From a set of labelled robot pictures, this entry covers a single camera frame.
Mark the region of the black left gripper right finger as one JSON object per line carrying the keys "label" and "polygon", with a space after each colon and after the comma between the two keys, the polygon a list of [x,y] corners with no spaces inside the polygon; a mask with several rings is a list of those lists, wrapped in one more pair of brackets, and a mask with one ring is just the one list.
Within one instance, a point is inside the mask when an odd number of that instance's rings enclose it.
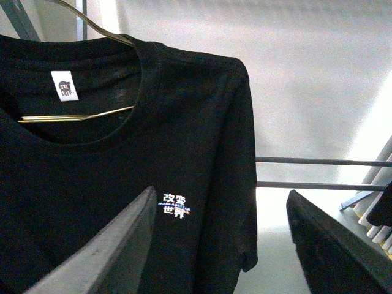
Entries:
{"label": "black left gripper right finger", "polygon": [[311,293],[391,293],[391,260],[292,190],[292,241]]}

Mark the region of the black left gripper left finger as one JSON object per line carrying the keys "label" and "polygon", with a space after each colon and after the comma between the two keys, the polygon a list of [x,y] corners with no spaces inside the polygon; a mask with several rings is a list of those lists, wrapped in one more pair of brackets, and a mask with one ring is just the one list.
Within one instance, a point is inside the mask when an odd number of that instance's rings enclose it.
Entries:
{"label": "black left gripper left finger", "polygon": [[153,236],[156,206],[156,191],[149,186],[27,292],[137,293]]}

